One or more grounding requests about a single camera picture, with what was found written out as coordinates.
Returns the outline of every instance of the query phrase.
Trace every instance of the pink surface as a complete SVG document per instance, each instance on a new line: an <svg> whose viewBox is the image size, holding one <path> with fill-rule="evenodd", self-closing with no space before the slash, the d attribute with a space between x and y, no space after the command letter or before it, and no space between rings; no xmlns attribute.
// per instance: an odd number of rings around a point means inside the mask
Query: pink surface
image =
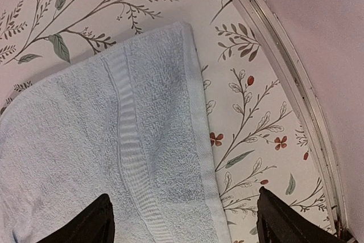
<svg viewBox="0 0 364 243"><path fill-rule="evenodd" d="M338 155L349 227L364 242L364 1L267 2L318 95Z"/></svg>

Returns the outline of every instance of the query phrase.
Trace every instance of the metal trim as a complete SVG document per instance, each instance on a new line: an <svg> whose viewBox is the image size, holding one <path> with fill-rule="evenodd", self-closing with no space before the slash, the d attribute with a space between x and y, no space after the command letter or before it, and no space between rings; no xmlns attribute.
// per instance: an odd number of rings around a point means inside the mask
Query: metal trim
<svg viewBox="0 0 364 243"><path fill-rule="evenodd" d="M293 111L302 123L316 166L323 178L333 232L346 234L347 218L338 163L317 96L288 35L266 0L233 0L238 12L255 32Z"/></svg>

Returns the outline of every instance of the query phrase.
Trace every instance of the floral pattern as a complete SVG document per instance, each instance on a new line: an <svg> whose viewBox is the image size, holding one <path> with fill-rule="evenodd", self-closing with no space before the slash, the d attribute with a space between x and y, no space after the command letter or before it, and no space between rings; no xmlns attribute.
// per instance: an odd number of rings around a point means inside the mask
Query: floral pattern
<svg viewBox="0 0 364 243"><path fill-rule="evenodd" d="M305 132L231 0L1 2L0 114L52 72L145 30L187 21L201 62L216 178L232 242L257 242L261 186L330 230Z"/></svg>

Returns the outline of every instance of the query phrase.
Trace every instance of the red flower print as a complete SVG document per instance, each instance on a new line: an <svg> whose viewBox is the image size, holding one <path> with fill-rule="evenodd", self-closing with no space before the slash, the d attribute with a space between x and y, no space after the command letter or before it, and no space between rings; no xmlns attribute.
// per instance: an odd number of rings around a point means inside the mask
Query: red flower print
<svg viewBox="0 0 364 243"><path fill-rule="evenodd" d="M282 138L282 140L280 140L280 138L276 137L274 142L278 143L278 144L275 146L275 150L278 151L281 147L286 148L287 147L287 144L285 143L286 141L287 141L287 136L284 136Z"/></svg>
<svg viewBox="0 0 364 243"><path fill-rule="evenodd" d="M224 138L223 134L219 134L217 137L215 137L215 133L211 132L210 133L210 140L211 140L211 145L216 145L216 146L221 146L222 142L221 140Z"/></svg>
<svg viewBox="0 0 364 243"><path fill-rule="evenodd" d="M254 77L249 76L249 78L248 78L248 80L247 80L247 84L248 84L248 85L253 85L253 83L254 83Z"/></svg>

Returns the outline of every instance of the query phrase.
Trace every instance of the light blue towel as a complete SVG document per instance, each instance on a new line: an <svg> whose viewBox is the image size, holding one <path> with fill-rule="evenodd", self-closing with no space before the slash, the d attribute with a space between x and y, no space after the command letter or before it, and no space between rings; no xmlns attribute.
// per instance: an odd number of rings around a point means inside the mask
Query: light blue towel
<svg viewBox="0 0 364 243"><path fill-rule="evenodd" d="M102 193L115 243L230 242L208 135L184 23L40 81L0 120L0 242L37 242Z"/></svg>

